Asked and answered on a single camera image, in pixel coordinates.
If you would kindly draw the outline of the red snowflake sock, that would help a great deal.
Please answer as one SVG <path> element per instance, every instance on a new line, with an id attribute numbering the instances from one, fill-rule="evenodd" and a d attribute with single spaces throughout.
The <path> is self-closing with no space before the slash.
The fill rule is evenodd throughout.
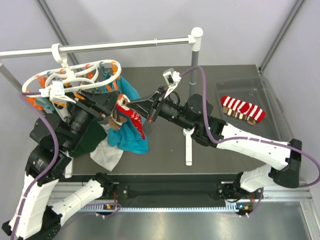
<path id="1" fill-rule="evenodd" d="M 117 99 L 115 108 L 119 113 L 123 114 L 126 117 L 129 117 L 131 123 L 139 132 L 141 138 L 145 140 L 146 135 L 143 131 L 142 118 L 137 112 L 127 106 L 127 104 L 130 102 L 131 101 L 129 100 L 129 98 L 125 94 L 121 93 Z"/>

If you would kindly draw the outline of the white round clip hanger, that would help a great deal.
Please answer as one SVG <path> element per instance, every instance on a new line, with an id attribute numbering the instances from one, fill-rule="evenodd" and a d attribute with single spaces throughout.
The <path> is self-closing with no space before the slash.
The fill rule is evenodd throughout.
<path id="1" fill-rule="evenodd" d="M 65 95 L 67 96 L 67 93 L 76 93 L 80 90 L 90 90 L 106 86 L 117 80 L 121 75 L 122 67 L 118 61 L 113 59 L 104 59 L 70 66 L 68 64 L 67 54 L 58 52 L 58 45 L 61 44 L 56 43 L 52 45 L 52 47 L 54 47 L 52 56 L 54 60 L 61 65 L 61 67 L 49 70 L 50 75 L 46 79 L 44 87 L 40 89 L 50 86 L 53 81 L 60 81 L 63 83 Z M 101 68 L 101 66 L 105 64 L 109 64 L 111 67 L 115 67 L 115 72 L 111 75 L 110 78 L 103 81 L 98 81 L 99 68 Z M 48 98 L 41 97 L 40 89 L 36 92 L 27 92 L 28 86 L 32 82 L 38 80 L 40 77 L 43 77 L 46 73 L 46 71 L 43 71 L 38 73 L 37 75 L 30 77 L 22 85 L 22 96 L 27 98 Z"/>

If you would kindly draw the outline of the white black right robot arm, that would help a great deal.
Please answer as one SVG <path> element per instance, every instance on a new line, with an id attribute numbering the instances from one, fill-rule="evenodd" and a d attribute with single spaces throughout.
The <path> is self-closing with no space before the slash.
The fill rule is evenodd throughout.
<path id="1" fill-rule="evenodd" d="M 128 102 L 127 107 L 149 122 L 161 117 L 186 130 L 196 143 L 229 150 L 264 163 L 251 171 L 237 174 L 233 192 L 239 198 L 271 185 L 296 189 L 300 186 L 302 142 L 292 139 L 279 142 L 241 130 L 211 116 L 213 106 L 199 94 L 193 94 L 184 105 L 165 96 L 163 87 L 151 96 Z"/>

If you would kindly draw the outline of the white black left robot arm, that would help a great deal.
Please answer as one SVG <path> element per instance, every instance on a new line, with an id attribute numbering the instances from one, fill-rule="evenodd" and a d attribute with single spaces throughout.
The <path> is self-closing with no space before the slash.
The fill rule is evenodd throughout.
<path id="1" fill-rule="evenodd" d="M 118 90 L 104 93 L 81 90 L 67 104 L 67 120 L 55 113 L 39 114 L 29 135 L 36 147 L 25 166 L 22 194 L 14 216 L 2 225 L 11 239 L 51 240 L 83 207 L 114 196 L 112 180 L 105 173 L 97 173 L 79 190 L 49 204 L 54 187 L 71 162 L 68 152 L 77 148 L 91 123 L 111 115 L 119 96 Z"/>

